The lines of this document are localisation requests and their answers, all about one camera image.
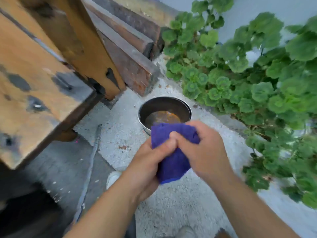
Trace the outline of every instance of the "hand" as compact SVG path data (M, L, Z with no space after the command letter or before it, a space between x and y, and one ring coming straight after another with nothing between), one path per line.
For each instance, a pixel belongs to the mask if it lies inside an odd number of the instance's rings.
M220 134L200 121L186 124L196 128L199 144L189 142L177 132L171 132L170 138L177 140L178 147L188 157L194 172L207 183L217 182L233 173Z
M128 168L121 175L138 204L156 191L159 186L156 177L158 164L176 148L177 142L171 138L155 149L152 149L151 138L141 145Z

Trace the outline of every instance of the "purple towel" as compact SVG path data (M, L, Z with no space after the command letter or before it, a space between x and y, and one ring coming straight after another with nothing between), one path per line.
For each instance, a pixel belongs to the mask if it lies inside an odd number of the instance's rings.
M176 131L192 143L199 144L200 139L196 128L183 123L161 123L151 127L152 148L163 144L170 137L170 132ZM158 164L156 176L160 184L179 180L191 168L187 157L177 148Z

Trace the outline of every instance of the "dog bowl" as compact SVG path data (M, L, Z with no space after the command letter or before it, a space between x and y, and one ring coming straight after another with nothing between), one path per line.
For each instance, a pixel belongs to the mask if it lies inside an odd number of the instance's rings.
M185 123L192 118L191 108L173 97L157 97L146 101L139 109L138 119L144 131L151 135L152 125L160 123Z

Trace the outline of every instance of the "bowl rim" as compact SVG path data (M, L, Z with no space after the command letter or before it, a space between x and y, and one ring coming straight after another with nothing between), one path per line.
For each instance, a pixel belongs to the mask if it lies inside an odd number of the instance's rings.
M143 105L145 105L148 101L150 101L150 100L152 100L152 99L156 99L156 98L172 98L172 99L176 99L176 100L182 102L182 103L188 108L188 111L189 111L189 120L188 120L188 121L190 121L190 120L192 119L192 109L190 108L190 106L188 105L188 103L186 103L185 101L183 101L183 100L181 100L181 99L179 99L179 98L170 97L170 96L154 97L154 98L151 98L151 99L149 99L149 100L146 100L146 101L140 106L140 108L139 108L139 110L138 110L138 121L139 121L139 123L143 126L144 129L146 129L146 130L148 130L148 131L151 132L151 129L145 127L145 125L144 125L144 124L141 122L141 120L140 120L140 111L141 111L141 108L142 108Z

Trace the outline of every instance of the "shoe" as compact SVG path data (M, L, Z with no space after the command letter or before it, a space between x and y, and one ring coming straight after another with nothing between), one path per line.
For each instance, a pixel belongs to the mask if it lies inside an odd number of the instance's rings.
M189 226L183 226L179 229L175 238L196 238L196 233Z
M120 177L121 172L118 171L113 171L109 174L108 179L107 179L107 185L106 188L109 189L110 186L114 184L114 182L117 181L117 179Z

